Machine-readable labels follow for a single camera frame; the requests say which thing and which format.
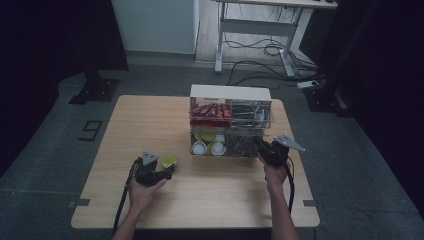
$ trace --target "white wall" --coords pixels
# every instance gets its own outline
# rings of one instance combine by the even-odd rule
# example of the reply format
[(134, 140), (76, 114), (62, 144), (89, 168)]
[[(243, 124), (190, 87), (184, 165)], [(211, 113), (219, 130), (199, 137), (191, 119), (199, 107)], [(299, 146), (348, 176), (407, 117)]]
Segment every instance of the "white wall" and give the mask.
[(199, 0), (112, 0), (125, 50), (194, 54)]

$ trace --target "clear plastic storage box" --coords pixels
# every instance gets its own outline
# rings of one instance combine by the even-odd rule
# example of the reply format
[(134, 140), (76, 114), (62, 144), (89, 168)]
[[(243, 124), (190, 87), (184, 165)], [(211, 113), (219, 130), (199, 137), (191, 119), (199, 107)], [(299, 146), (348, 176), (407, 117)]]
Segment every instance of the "clear plastic storage box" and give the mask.
[(271, 127), (269, 89), (192, 85), (191, 154), (257, 156), (254, 137)]

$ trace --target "white cup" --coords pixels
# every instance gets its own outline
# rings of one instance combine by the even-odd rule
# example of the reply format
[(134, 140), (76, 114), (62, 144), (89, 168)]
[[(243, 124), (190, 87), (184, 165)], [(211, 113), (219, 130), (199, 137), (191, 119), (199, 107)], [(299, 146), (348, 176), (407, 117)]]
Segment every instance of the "white cup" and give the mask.
[(215, 137), (215, 142), (225, 143), (225, 136), (222, 134), (217, 134)]
[(215, 142), (211, 150), (213, 155), (221, 156), (225, 153), (225, 146), (220, 142)]
[(196, 155), (204, 155), (206, 153), (206, 144), (204, 142), (197, 141), (193, 144), (191, 151)]

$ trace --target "white desk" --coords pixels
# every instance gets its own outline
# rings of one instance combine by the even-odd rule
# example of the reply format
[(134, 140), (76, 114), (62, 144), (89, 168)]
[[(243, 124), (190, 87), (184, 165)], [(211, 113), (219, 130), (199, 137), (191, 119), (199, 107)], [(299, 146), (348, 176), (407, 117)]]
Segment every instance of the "white desk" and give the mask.
[[(269, 36), (282, 36), (287, 37), (285, 49), (280, 50), (281, 60), (283, 61), (284, 68), (289, 77), (294, 77), (294, 73), (290, 63), (287, 60), (288, 53), (290, 51), (291, 44), (293, 42), (294, 35), (296, 33), (297, 26), (299, 25), (299, 19), (302, 15), (304, 8), (313, 9), (336, 9), (337, 3), (327, 3), (325, 0), (314, 1), (314, 0), (214, 0), (222, 3), (221, 5), (221, 17), (219, 24), (219, 39), (218, 46), (216, 48), (215, 55), (215, 72), (220, 73), (222, 71), (222, 36), (224, 32), (230, 33), (247, 33), (257, 35), (269, 35)], [(278, 23), (278, 22), (264, 22), (264, 21), (252, 21), (252, 20), (241, 20), (241, 19), (228, 19), (225, 18), (225, 5), (228, 3), (240, 3), (240, 4), (257, 4), (257, 5), (274, 5), (274, 6), (287, 6), (295, 7), (296, 15), (292, 23)]]

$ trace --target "red items in box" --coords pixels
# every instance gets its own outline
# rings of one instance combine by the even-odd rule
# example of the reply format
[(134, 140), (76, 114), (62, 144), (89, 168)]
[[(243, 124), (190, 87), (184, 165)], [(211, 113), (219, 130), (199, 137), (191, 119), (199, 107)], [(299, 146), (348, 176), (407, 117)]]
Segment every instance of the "red items in box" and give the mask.
[(227, 104), (210, 103), (191, 111), (191, 125), (205, 127), (230, 127), (232, 115)]

